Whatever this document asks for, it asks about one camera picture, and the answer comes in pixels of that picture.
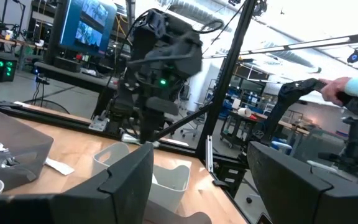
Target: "metal rod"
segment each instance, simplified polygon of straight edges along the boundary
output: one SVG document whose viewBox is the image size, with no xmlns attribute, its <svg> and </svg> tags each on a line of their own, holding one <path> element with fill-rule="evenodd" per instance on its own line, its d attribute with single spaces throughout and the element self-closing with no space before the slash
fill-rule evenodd
<svg viewBox="0 0 358 224">
<path fill-rule="evenodd" d="M 199 109 L 198 111 L 192 113 L 191 115 L 182 118 L 181 120 L 179 120 L 175 124 L 170 125 L 169 127 L 165 128 L 164 130 L 162 130 L 159 133 L 157 133 L 155 135 L 155 137 L 154 137 L 155 138 L 154 141 L 166 136 L 167 134 L 171 133 L 172 131 L 175 131 L 176 129 L 182 127 L 183 125 L 189 123 L 190 121 L 193 121 L 194 119 L 196 119 L 197 117 L 201 116 L 202 114 L 207 113 L 210 108 L 212 108 L 212 103 L 202 107 L 201 109 Z"/>
<path fill-rule="evenodd" d="M 22 4 L 21 2 L 19 2 L 19 4 L 23 6 L 22 17 L 20 18 L 20 24 L 19 24 L 19 33 L 20 33 L 20 32 L 22 32 L 22 23 L 23 23 L 23 17 L 24 17 L 24 12 L 25 12 L 25 5 Z"/>
<path fill-rule="evenodd" d="M 2 23 L 4 23 L 4 19 L 5 19 L 6 5 L 7 5 L 7 0 L 5 0 L 5 3 L 4 3 L 4 10 L 2 11 Z"/>
<path fill-rule="evenodd" d="M 231 44 L 231 48 L 229 53 L 227 54 L 226 63 L 223 66 L 222 75 L 218 83 L 218 88 L 215 91 L 214 99 L 213 99 L 213 107 L 209 111 L 203 132 L 200 136 L 200 141 L 197 145 L 196 154 L 199 159 L 205 158 L 205 141 L 208 135 L 212 135 L 214 132 L 216 121 L 218 120 L 219 113 L 222 108 L 223 100 L 226 96 L 227 89 L 229 88 L 230 80 L 233 74 L 234 66 L 238 60 L 240 49 L 242 46 L 242 42 L 244 40 L 244 36 L 249 27 L 249 23 L 252 19 L 252 13 L 254 11 L 254 7 L 256 4 L 256 0 L 248 0 L 244 3 L 243 10 L 240 15 L 239 23 L 234 33 L 233 41 Z"/>
</svg>

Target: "black metal frame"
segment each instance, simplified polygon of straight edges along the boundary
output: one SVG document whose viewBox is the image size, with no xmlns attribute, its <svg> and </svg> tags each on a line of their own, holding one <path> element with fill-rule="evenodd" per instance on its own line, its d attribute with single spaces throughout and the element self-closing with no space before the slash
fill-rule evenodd
<svg viewBox="0 0 358 224">
<path fill-rule="evenodd" d="M 249 23 L 252 19 L 252 13 L 254 11 L 254 6 L 256 4 L 256 0 L 247 0 L 244 3 L 244 7 L 242 9 L 239 23 L 234 33 L 233 41 L 231 44 L 231 48 L 229 53 L 227 53 L 226 63 L 223 65 L 222 69 L 222 77 L 219 79 L 218 88 L 215 91 L 215 97 L 213 99 L 213 107 L 209 111 L 205 125 L 203 128 L 203 132 L 201 133 L 200 139 L 206 139 L 207 136 L 212 135 L 216 121 L 219 117 L 219 112 L 222 108 L 223 100 L 226 96 L 227 89 L 229 88 L 229 84 L 231 81 L 231 77 L 233 74 L 234 66 L 238 60 L 240 49 L 242 46 L 242 42 L 244 40 L 244 36 L 247 32 Z M 197 145 L 197 157 L 205 158 L 205 142 L 200 141 Z"/>
<path fill-rule="evenodd" d="M 210 107 L 212 107 L 212 106 L 205 106 L 202 111 L 207 111 Z M 32 108 L 26 108 L 21 105 L 12 104 L 10 102 L 5 102 L 5 101 L 0 102 L 0 112 L 4 113 L 6 115 L 12 116 L 12 117 L 16 117 L 16 118 L 35 121 L 38 123 L 49 124 L 49 125 L 57 126 L 60 128 L 66 128 L 66 129 L 79 131 L 79 132 L 86 133 L 86 134 L 92 134 L 95 136 L 109 138 L 109 139 L 113 139 L 113 140 L 117 140 L 117 141 L 121 140 L 120 136 L 113 135 L 111 133 L 104 133 L 104 132 L 89 129 L 88 127 L 89 127 L 90 123 L 88 123 L 88 122 L 80 121 L 80 120 L 73 119 L 73 118 L 67 118 L 65 116 L 51 114 L 51 113 L 47 113 L 44 111 L 35 110 Z M 188 120 L 192 120 L 192 119 L 194 119 L 194 117 L 197 117 L 200 114 L 202 114 L 202 113 L 193 114 L 192 117 L 190 117 L 191 119 L 189 117 L 183 118 L 180 121 L 180 123 L 183 125 L 184 123 L 187 123 Z M 171 129 L 172 128 L 165 129 L 165 132 L 169 133 Z M 181 154 L 183 156 L 198 158 L 196 149 L 194 149 L 194 148 L 174 144 L 174 143 L 168 142 L 168 141 L 159 141 L 159 143 L 160 143 L 160 146 L 158 147 L 159 150 L 163 150 L 163 151 L 167 151 L 167 152 L 171 152 L 171 153 L 175 153 L 175 154 Z M 198 159 L 201 161 L 202 164 L 205 165 L 205 163 L 204 163 L 205 158 L 198 158 Z M 229 157 L 229 156 L 213 154 L 213 161 L 216 162 L 217 164 L 219 164 L 220 166 L 229 165 L 231 167 L 237 167 L 240 170 L 246 169 L 246 166 L 243 163 L 241 163 L 238 159 Z M 211 173 L 211 175 L 214 180 L 219 180 L 215 174 Z M 234 196 L 231 195 L 226 189 L 222 189 L 222 190 L 227 195 L 229 200 L 233 203 L 233 205 L 236 207 L 236 209 L 239 211 L 239 213 L 242 215 L 242 217 L 247 222 L 249 222 L 247 217 L 243 214 L 242 210 L 238 206 L 238 204 L 234 201 Z"/>
<path fill-rule="evenodd" d="M 232 46 L 228 53 L 226 63 L 224 64 L 224 67 L 223 67 L 223 72 L 222 72 L 223 76 L 219 81 L 218 88 L 215 92 L 215 97 L 214 97 L 213 103 L 205 106 L 204 108 L 202 108 L 200 111 L 196 112 L 195 114 L 192 114 L 186 118 L 183 118 L 182 120 L 173 124 L 169 128 L 161 131 L 159 134 L 156 135 L 156 138 L 162 137 L 162 136 L 166 135 L 167 133 L 170 133 L 172 130 L 179 128 L 183 124 L 191 121 L 192 119 L 195 119 L 197 116 L 200 116 L 201 114 L 203 114 L 207 111 L 208 111 L 208 116 L 207 116 L 207 120 L 206 120 L 205 126 L 203 128 L 203 132 L 201 134 L 200 139 L 206 139 L 207 135 L 212 134 L 216 120 L 218 119 L 218 115 L 219 115 L 219 111 L 220 111 L 222 103 L 223 103 L 223 99 L 225 97 L 229 82 L 232 77 L 232 72 L 233 72 L 234 66 L 236 64 L 237 58 L 240 53 L 242 41 L 243 41 L 246 31 L 248 29 L 250 20 L 252 19 L 252 12 L 254 10 L 255 4 L 256 4 L 256 0 L 247 0 L 244 3 L 244 7 L 243 7 L 243 10 L 242 10 L 241 16 L 240 16 L 239 25 L 236 29 L 235 34 L 234 34 Z M 59 30 L 59 27 L 53 28 L 51 38 L 53 38 L 52 36 L 54 35 L 54 33 L 56 34 L 57 30 Z M 51 59 L 50 57 L 51 56 L 53 57 L 53 54 L 51 54 L 51 52 L 49 52 L 48 56 L 49 56 L 49 58 L 47 58 L 47 60 L 48 59 L 50 60 Z M 101 136 L 104 138 L 114 139 L 117 141 L 121 140 L 120 136 L 115 136 L 113 134 L 102 133 L 99 131 L 94 131 L 94 130 L 89 129 L 88 126 L 90 124 L 87 122 L 78 121 L 76 119 L 71 119 L 71 118 L 59 116 L 56 114 L 50 114 L 50 113 L 46 113 L 43 111 L 34 110 L 31 108 L 25 108 L 20 105 L 12 105 L 9 103 L 0 103 L 0 112 L 7 114 L 9 116 L 17 117 L 17 118 L 28 119 L 28 120 L 36 121 L 39 123 L 45 123 L 45 124 L 58 126 L 61 128 L 72 129 L 74 131 L 80 131 L 80 132 L 87 133 L 87 134 L 94 134 L 95 136 Z M 182 155 L 190 156 L 190 157 L 196 157 L 205 165 L 204 160 L 206 159 L 206 154 L 205 154 L 205 142 L 204 141 L 200 141 L 198 143 L 197 149 L 193 149 L 190 147 L 186 147 L 186 146 L 182 146 L 182 145 L 178 145 L 178 144 L 174 144 L 174 143 L 166 142 L 166 141 L 159 141 L 159 142 L 160 142 L 160 147 L 159 147 L 160 150 L 177 153 L 177 154 L 182 154 Z M 239 170 L 246 169 L 245 164 L 240 162 L 237 158 L 230 157 L 230 156 L 213 154 L 213 161 L 216 162 L 217 165 L 220 167 L 228 166 L 231 169 L 239 169 Z M 218 177 L 213 173 L 210 173 L 210 174 L 212 175 L 214 180 L 224 179 L 224 177 Z M 233 205 L 237 208 L 239 213 L 243 216 L 243 218 L 247 222 L 249 222 L 247 217 L 244 215 L 243 211 L 239 208 L 238 204 L 234 201 L 234 195 L 231 195 L 227 191 L 227 189 L 223 189 L 223 191 L 225 192 L 225 194 L 227 195 L 229 200 L 233 203 Z"/>
</svg>

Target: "wooden table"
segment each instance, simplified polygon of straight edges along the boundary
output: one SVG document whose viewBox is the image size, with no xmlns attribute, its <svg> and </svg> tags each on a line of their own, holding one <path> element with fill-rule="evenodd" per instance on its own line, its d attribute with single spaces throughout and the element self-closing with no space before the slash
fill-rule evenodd
<svg viewBox="0 0 358 224">
<path fill-rule="evenodd" d="M 256 116 L 258 116 L 260 118 L 267 119 L 267 116 L 264 115 L 264 114 L 255 113 L 255 112 L 253 112 L 253 114 L 255 114 Z M 286 123 L 284 121 L 279 121 L 278 124 L 284 126 L 285 128 L 292 129 L 292 124 L 288 124 L 288 123 Z M 304 130 L 304 129 L 301 129 L 301 128 L 296 128 L 296 131 L 299 132 L 299 133 L 302 133 L 304 135 L 309 135 L 309 132 L 307 130 Z"/>
<path fill-rule="evenodd" d="M 76 116 L 52 112 L 70 118 Z M 49 157 L 56 161 L 64 162 L 75 169 L 74 173 L 64 176 L 50 167 L 44 166 L 39 179 L 29 184 L 4 192 L 4 194 L 47 194 L 64 192 L 91 177 L 93 156 L 117 142 L 112 139 L 80 133 L 69 129 L 58 128 L 47 124 L 18 119 L 34 129 L 51 136 L 54 139 Z M 129 145 L 130 150 L 136 150 L 138 146 Z M 158 166 L 173 169 L 179 165 L 190 168 L 190 181 L 177 214 L 188 217 L 196 212 L 207 214 L 212 223 L 242 224 L 246 221 L 228 199 L 226 194 L 212 184 L 213 178 L 204 165 L 194 157 L 182 156 L 170 152 L 154 150 L 154 163 Z"/>
</svg>

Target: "computer monitor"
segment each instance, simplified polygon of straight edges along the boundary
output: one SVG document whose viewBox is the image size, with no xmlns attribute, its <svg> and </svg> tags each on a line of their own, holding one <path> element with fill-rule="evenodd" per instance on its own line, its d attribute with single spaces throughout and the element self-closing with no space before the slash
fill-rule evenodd
<svg viewBox="0 0 358 224">
<path fill-rule="evenodd" d="M 69 0 L 59 45 L 104 56 L 116 12 L 117 6 L 112 0 Z"/>
</svg>

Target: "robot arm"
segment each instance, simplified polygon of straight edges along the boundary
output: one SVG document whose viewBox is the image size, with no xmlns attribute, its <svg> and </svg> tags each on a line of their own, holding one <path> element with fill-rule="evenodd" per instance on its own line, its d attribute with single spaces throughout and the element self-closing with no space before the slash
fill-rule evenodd
<svg viewBox="0 0 358 224">
<path fill-rule="evenodd" d="M 288 107 L 296 103 L 301 96 L 307 95 L 314 90 L 321 91 L 325 85 L 325 83 L 315 78 L 284 84 L 278 93 L 277 104 L 270 116 L 260 125 L 259 129 L 261 131 L 256 131 L 250 141 L 261 142 L 269 146 L 278 122 Z M 345 93 L 340 93 L 337 97 L 343 102 L 344 107 L 358 115 L 358 97 L 349 96 Z M 349 137 L 343 154 L 320 153 L 319 158 L 337 162 L 345 165 L 349 170 L 358 172 L 358 119 L 347 118 L 343 122 L 350 124 Z"/>
<path fill-rule="evenodd" d="M 263 134 L 259 133 L 258 136 L 255 136 L 256 139 L 260 139 L 260 142 L 264 144 L 270 144 L 278 122 L 288 107 L 296 103 L 302 96 L 305 96 L 314 90 L 321 91 L 325 85 L 325 83 L 315 78 L 284 84 L 278 93 L 277 104 L 270 113 L 270 116 L 263 123 Z M 350 112 L 358 115 L 358 97 L 340 93 L 338 98 L 343 102 L 344 107 Z"/>
</svg>

